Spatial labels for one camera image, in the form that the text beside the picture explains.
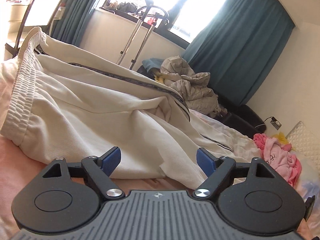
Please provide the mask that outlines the pink fleece robe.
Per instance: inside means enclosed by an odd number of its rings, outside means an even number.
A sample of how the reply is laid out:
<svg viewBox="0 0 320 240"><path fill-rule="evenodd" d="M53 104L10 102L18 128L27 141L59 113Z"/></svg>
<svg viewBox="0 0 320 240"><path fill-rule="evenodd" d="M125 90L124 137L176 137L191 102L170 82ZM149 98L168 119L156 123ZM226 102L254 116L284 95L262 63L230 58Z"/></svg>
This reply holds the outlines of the pink fleece robe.
<svg viewBox="0 0 320 240"><path fill-rule="evenodd" d="M277 138L260 133L254 135L253 141L261 152L261 158L294 187L302 172L302 165L297 156L290 152L291 144L282 145Z"/></svg>

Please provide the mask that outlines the white backed wooden chair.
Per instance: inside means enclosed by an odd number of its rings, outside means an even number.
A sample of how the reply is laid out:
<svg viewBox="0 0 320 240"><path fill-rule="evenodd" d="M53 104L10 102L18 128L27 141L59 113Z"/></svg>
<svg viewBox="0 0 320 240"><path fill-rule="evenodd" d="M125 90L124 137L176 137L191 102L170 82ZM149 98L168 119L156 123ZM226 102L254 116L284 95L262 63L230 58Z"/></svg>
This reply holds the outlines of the white backed wooden chair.
<svg viewBox="0 0 320 240"><path fill-rule="evenodd" d="M13 21L15 26L9 28L5 49L12 57L18 51L31 27L49 29L62 0L30 0L25 7L21 20Z"/></svg>

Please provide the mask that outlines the grey puffer jacket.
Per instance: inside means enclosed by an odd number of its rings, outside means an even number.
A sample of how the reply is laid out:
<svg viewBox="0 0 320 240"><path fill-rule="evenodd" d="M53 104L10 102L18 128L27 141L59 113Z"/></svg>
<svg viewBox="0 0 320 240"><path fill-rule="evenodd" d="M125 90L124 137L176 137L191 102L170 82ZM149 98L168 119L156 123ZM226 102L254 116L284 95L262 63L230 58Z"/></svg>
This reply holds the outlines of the grey puffer jacket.
<svg viewBox="0 0 320 240"><path fill-rule="evenodd" d="M218 95L208 87L209 72L195 73L187 61L173 56L163 61L159 77L166 86L180 94L189 109L212 118L221 113Z"/></svg>

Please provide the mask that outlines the teal curtain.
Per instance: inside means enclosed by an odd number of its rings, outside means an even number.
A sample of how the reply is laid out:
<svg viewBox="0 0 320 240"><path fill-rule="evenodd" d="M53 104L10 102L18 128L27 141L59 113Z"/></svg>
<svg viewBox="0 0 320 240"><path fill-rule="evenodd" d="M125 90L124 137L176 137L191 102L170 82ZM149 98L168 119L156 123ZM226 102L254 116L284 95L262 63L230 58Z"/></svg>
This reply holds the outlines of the teal curtain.
<svg viewBox="0 0 320 240"><path fill-rule="evenodd" d="M183 52L232 104L246 104L283 52L295 24L278 0L226 0Z"/></svg>
<svg viewBox="0 0 320 240"><path fill-rule="evenodd" d="M80 46L98 0L63 0L65 11L53 28L52 38Z"/></svg>

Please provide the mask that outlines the black sofa bench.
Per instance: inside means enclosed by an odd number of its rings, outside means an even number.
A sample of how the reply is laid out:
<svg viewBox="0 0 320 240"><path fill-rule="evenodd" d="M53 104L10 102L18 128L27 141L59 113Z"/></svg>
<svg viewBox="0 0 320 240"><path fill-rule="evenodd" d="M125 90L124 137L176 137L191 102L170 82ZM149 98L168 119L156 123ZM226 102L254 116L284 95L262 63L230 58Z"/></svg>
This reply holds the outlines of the black sofa bench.
<svg viewBox="0 0 320 240"><path fill-rule="evenodd" d="M153 69L151 72L147 72L143 66L140 66L138 72L161 84L164 84L163 79L159 77L160 69ZM248 136L251 139L255 134L265 132L266 125L264 124L263 120L249 107L236 107L233 106L230 102L227 102L226 99L220 99L219 97L218 102L221 107L221 113L213 117L213 119L216 119L226 126L239 131L240 133Z"/></svg>

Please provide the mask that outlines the dark framed window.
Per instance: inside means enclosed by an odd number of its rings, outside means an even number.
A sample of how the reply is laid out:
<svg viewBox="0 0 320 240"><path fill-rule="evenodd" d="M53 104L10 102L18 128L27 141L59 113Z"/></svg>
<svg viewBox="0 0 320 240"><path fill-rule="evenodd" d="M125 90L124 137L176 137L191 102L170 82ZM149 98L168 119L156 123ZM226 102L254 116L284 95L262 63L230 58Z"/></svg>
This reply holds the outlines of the dark framed window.
<svg viewBox="0 0 320 240"><path fill-rule="evenodd" d="M116 11L127 18L138 17L145 11L147 0L103 0L101 8ZM210 23L226 0L151 0L151 14L167 12L168 19L159 21L158 27L169 31L185 42L193 39Z"/></svg>

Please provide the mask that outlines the wall power outlet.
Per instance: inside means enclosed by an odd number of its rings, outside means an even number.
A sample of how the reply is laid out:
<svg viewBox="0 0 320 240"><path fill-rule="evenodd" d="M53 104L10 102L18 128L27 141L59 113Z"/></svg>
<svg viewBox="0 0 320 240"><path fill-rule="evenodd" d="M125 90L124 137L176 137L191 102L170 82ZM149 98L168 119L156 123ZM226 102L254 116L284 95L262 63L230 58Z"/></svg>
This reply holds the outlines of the wall power outlet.
<svg viewBox="0 0 320 240"><path fill-rule="evenodd" d="M282 126L282 124L274 116L271 117L270 123L276 130L279 130Z"/></svg>

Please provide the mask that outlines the pink and yellow bed quilt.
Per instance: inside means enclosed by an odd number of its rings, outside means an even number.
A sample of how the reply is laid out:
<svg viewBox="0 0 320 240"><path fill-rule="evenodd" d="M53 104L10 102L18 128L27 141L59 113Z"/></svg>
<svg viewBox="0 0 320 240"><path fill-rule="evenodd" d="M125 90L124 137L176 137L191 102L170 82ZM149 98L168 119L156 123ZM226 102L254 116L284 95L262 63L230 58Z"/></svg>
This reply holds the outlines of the pink and yellow bed quilt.
<svg viewBox="0 0 320 240"><path fill-rule="evenodd" d="M1 119L9 105L11 89L14 83L18 62L9 59L1 62ZM302 165L302 172L296 191L303 197L316 196L307 225L314 236L319 236L319 177L314 162L301 153L296 153ZM12 200L45 165L28 158L10 140L1 137L1 239L9 239L18 231L18 226L11 213ZM120 187L142 190L184 190L185 186L170 178L158 179L116 179Z"/></svg>

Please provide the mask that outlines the white quilted headboard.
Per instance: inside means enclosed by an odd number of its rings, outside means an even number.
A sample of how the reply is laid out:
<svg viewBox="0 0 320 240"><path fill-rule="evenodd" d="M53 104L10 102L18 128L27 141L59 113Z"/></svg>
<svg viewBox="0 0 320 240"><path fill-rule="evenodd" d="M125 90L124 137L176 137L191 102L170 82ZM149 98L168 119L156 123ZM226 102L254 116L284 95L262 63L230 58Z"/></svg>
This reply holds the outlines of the white quilted headboard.
<svg viewBox="0 0 320 240"><path fill-rule="evenodd" d="M302 121L291 129L286 138L295 150L310 158L319 169L319 139Z"/></svg>

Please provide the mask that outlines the right teal curtain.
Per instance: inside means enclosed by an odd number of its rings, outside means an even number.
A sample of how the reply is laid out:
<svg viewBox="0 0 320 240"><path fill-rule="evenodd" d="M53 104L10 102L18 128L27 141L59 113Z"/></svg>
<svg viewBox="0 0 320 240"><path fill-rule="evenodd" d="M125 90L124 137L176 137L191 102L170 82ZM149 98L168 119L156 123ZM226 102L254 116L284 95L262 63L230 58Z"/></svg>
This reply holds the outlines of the right teal curtain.
<svg viewBox="0 0 320 240"><path fill-rule="evenodd" d="M183 52L232 104L246 104L283 52L295 24L278 0L226 0Z"/></svg>

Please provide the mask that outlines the white dresser desk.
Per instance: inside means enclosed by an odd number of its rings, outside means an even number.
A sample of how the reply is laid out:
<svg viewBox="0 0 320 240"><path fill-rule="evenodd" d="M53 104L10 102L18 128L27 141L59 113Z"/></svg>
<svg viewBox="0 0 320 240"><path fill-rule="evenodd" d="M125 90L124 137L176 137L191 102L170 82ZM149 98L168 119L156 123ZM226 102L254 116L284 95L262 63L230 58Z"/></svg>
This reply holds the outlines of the white dresser desk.
<svg viewBox="0 0 320 240"><path fill-rule="evenodd" d="M25 11L25 7L27 6L28 4L13 4L9 7L10 9L10 14L9 14L9 28L10 27L14 27L15 24L13 23L13 21L17 21L17 20L21 20L22 17L23 17L23 13ZM49 33L49 29L47 29L46 27L41 27L42 30L45 32L45 33Z"/></svg>

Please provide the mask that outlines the cream white sweatpants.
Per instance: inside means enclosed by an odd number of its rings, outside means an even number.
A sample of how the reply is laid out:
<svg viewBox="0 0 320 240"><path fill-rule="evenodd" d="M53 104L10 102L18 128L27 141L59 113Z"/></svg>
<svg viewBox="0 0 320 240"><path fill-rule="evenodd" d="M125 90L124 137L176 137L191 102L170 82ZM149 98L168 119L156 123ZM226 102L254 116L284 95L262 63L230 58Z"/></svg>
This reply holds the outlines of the cream white sweatpants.
<svg viewBox="0 0 320 240"><path fill-rule="evenodd" d="M173 89L33 28L1 63L1 135L27 157L78 162L121 150L117 179L168 177L195 189L196 152L249 163L255 143L189 111Z"/></svg>

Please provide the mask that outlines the left teal curtain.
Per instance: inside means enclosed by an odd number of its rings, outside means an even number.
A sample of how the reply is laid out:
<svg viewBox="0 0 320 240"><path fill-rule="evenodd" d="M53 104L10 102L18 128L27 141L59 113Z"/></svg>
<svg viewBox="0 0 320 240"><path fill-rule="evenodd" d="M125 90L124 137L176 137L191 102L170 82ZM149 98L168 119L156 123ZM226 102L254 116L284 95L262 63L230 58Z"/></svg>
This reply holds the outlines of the left teal curtain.
<svg viewBox="0 0 320 240"><path fill-rule="evenodd" d="M53 28L52 38L80 46L98 0L63 0L65 11Z"/></svg>

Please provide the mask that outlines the yellow plush toy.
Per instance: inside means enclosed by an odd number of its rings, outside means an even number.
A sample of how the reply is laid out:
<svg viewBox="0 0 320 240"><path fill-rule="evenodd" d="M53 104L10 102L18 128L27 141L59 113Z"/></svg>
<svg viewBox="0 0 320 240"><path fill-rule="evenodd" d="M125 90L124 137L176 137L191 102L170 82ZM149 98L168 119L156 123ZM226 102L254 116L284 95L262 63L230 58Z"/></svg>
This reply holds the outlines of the yellow plush toy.
<svg viewBox="0 0 320 240"><path fill-rule="evenodd" d="M276 138L282 145L291 144L291 142L288 141L283 132L279 132L278 134L272 135L272 138Z"/></svg>

